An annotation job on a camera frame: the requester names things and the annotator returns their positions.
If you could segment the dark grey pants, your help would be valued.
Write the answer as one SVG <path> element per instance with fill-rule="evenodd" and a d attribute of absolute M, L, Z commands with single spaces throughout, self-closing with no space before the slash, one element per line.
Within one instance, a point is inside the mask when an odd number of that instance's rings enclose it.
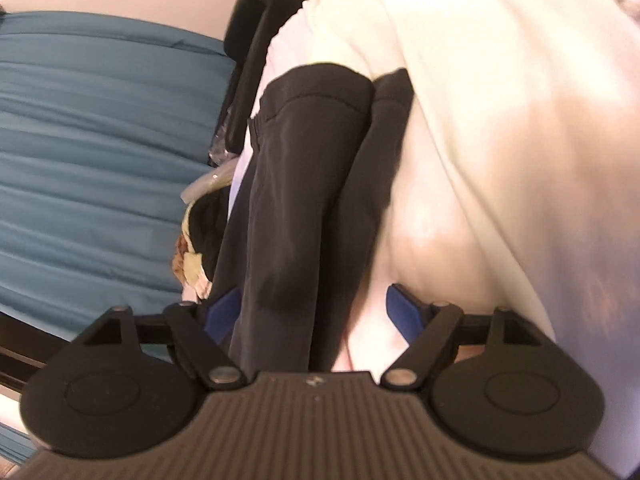
<path fill-rule="evenodd" d="M 273 79 L 250 121 L 206 308 L 240 312 L 224 333 L 247 375 L 327 372 L 373 258 L 414 92 L 402 68 L 370 79 L 334 63 Z"/>

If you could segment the pile of clothes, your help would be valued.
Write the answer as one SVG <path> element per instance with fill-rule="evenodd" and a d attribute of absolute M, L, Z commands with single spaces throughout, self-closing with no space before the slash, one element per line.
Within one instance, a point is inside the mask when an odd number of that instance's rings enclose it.
<path fill-rule="evenodd" d="M 180 194 L 186 210 L 171 269 L 182 285 L 182 299 L 202 302 L 213 288 L 236 159 L 224 162 L 189 184 Z"/>

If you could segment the teal curtain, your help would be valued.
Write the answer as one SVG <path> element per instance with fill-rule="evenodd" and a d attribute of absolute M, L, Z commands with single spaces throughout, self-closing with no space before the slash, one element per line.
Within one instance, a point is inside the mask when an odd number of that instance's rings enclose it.
<path fill-rule="evenodd" d="M 1 19 L 1 310 L 71 340 L 157 313 L 181 192 L 205 174 L 233 62 L 220 40 L 78 12 Z"/>

